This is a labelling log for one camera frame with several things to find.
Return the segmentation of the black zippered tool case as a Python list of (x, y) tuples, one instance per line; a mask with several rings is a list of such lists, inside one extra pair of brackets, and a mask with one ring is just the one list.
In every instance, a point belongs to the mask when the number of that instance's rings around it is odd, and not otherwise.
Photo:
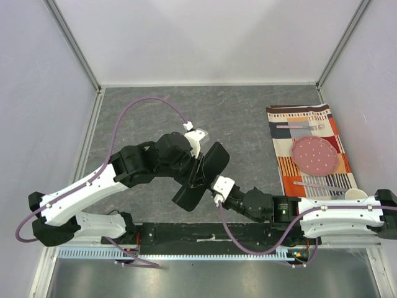
[(220, 142), (215, 142), (206, 154), (193, 158), (182, 174), (174, 178), (181, 188), (172, 198), (173, 203), (185, 211), (194, 210), (229, 160), (230, 155)]

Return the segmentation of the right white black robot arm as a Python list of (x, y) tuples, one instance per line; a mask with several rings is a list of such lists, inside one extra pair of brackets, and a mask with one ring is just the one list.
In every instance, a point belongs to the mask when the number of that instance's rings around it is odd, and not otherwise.
[(351, 200), (317, 200), (275, 196), (257, 188), (241, 192), (233, 186), (229, 193), (215, 196), (215, 204), (248, 219), (284, 231), (286, 241), (299, 244), (305, 238), (330, 235), (377, 234), (396, 239), (396, 196), (381, 189), (375, 195)]

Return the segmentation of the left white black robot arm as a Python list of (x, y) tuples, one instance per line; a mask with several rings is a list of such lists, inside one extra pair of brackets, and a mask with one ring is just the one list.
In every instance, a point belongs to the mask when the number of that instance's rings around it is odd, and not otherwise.
[(176, 178), (191, 171), (206, 133), (191, 130), (173, 132), (157, 142), (129, 145), (114, 153), (93, 173), (53, 194), (34, 192), (29, 205), (36, 214), (32, 223), (35, 238), (45, 246), (58, 246), (77, 237), (109, 237), (129, 244), (136, 237), (130, 214), (84, 213), (83, 209), (112, 194), (156, 177)]

